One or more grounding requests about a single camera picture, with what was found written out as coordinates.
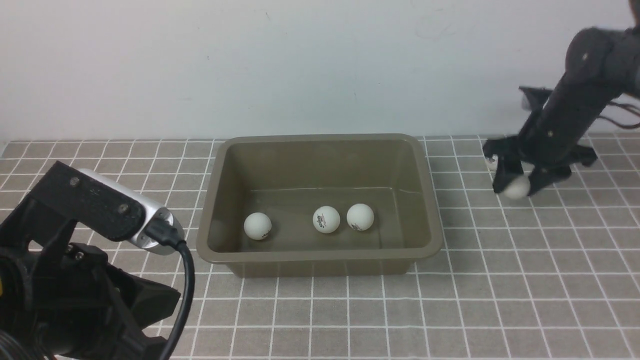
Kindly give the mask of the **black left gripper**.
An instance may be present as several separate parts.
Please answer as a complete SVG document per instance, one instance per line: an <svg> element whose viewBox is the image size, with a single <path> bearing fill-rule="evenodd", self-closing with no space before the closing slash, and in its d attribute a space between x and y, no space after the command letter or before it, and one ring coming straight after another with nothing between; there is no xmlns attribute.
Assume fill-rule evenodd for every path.
<svg viewBox="0 0 640 360"><path fill-rule="evenodd" d="M1 224L3 360L168 360L182 335L148 326L170 317L181 294L131 275L101 249L72 243L85 210L24 200Z"/></svg>

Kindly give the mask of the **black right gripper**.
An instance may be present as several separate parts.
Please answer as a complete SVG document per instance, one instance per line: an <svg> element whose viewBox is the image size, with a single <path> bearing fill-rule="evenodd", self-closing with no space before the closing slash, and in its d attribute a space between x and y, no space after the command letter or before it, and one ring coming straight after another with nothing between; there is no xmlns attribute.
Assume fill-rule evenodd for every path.
<svg viewBox="0 0 640 360"><path fill-rule="evenodd" d="M521 162L535 166L528 176L531 197L570 178L569 166L590 167L598 160L593 148L578 142L599 115L599 94L593 86L520 86L519 90L522 107L530 112L524 125L515 135L488 139L482 152L487 158L499 157L495 194L524 175Z"/></svg>

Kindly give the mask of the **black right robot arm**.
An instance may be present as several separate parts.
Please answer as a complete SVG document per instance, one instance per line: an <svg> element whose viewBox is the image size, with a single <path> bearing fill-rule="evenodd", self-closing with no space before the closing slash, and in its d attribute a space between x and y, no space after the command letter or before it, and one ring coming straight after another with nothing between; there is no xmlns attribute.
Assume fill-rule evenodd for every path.
<svg viewBox="0 0 640 360"><path fill-rule="evenodd" d="M585 28L569 44L564 73L554 88L519 87L522 107L530 112L523 127L482 146L494 172L494 193L530 197L567 180L572 165L592 166L595 150L579 141L619 96L639 96L639 54L638 26Z"/></svg>

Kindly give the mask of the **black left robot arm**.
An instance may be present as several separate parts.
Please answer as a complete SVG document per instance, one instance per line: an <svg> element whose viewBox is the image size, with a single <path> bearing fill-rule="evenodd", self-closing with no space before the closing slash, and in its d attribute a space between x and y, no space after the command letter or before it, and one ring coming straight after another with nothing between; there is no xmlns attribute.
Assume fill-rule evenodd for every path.
<svg viewBox="0 0 640 360"><path fill-rule="evenodd" d="M30 355L157 360L179 291L131 275L96 246L71 243L77 221L24 200L1 224L1 330Z"/></svg>

